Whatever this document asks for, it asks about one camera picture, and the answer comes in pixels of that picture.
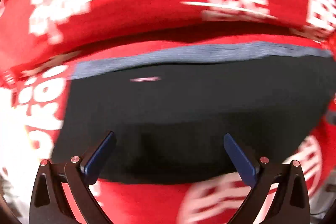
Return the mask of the black pants grey waistband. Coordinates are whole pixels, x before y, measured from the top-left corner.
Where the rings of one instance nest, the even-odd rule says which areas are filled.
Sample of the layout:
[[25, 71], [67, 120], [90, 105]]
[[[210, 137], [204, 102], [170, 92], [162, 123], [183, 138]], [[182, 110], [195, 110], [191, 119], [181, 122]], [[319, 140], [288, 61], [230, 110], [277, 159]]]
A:
[[116, 148], [102, 178], [206, 180], [234, 170], [225, 134], [261, 156], [285, 160], [334, 93], [335, 61], [311, 47], [208, 44], [83, 61], [70, 76], [52, 160], [81, 155], [112, 131]]

